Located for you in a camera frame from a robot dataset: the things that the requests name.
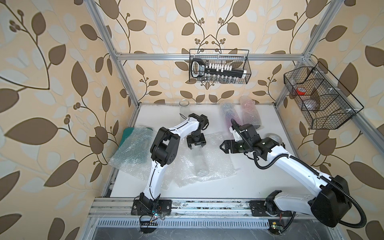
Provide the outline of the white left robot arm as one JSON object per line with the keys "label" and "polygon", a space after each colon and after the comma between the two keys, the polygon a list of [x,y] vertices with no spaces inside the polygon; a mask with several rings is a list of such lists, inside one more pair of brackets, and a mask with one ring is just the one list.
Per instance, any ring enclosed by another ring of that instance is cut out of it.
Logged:
{"label": "white left robot arm", "polygon": [[180,141],[187,139],[187,145],[206,145],[206,139],[202,131],[209,125],[208,117],[205,115],[190,114],[180,124],[173,128],[162,127],[159,129],[150,148],[152,167],[147,185],[140,193],[139,203],[149,214],[160,212],[161,186],[168,165],[176,158]]}

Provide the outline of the bubble clear vase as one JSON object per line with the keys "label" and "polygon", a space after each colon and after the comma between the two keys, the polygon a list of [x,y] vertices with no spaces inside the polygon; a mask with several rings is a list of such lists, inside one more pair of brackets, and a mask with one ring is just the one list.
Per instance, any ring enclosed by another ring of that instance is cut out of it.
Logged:
{"label": "bubble clear vase", "polygon": [[201,146],[195,146],[192,149],[193,164],[197,177],[204,177],[209,174],[209,167]]}

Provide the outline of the clear ribbed glass vase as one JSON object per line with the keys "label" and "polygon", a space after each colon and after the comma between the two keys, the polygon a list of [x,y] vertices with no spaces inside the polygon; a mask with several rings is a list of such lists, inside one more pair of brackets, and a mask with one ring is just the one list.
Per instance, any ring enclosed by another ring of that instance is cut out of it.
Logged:
{"label": "clear ribbed glass vase", "polygon": [[186,99],[183,99],[179,102],[180,114],[184,117],[188,117],[190,114],[190,102]]}

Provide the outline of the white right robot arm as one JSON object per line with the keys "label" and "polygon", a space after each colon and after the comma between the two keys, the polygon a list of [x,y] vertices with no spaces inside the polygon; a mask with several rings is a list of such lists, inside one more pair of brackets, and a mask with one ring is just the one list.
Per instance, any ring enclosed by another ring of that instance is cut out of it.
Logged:
{"label": "white right robot arm", "polygon": [[234,139],[225,140],[220,149],[226,154],[244,154],[260,170],[273,166],[282,169],[299,181],[310,194],[289,194],[275,190],[265,199],[264,210],[271,216],[281,212],[302,213],[315,217],[328,227],[347,225],[345,214],[359,204],[350,195],[347,181],[341,176],[332,177],[320,172],[289,153],[270,137],[262,139],[255,127],[239,125],[231,119],[230,132]]}

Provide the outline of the bubble purple vase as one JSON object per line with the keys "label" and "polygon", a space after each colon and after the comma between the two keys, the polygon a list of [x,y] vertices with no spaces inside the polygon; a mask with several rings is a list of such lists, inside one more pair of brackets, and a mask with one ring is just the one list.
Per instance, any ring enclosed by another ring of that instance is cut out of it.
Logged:
{"label": "bubble purple vase", "polygon": [[234,119],[239,125],[242,123],[234,104],[230,102],[223,102],[220,104],[220,111],[221,116],[224,118],[227,130],[232,126],[232,119]]}

